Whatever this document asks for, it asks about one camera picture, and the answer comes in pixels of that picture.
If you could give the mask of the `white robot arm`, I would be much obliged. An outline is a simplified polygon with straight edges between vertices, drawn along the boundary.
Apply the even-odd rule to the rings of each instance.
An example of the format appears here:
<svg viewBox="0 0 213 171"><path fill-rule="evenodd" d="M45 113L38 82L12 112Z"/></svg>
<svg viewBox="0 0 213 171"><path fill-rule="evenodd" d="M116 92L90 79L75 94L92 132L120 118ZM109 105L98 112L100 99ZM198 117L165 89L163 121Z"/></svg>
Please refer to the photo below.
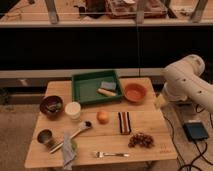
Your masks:
<svg viewBox="0 0 213 171"><path fill-rule="evenodd" d="M195 54L166 66L163 69L166 82L154 102L155 107L159 109L169 102L186 101L190 98L213 113L213 84L200 78L204 70L204 60Z"/></svg>

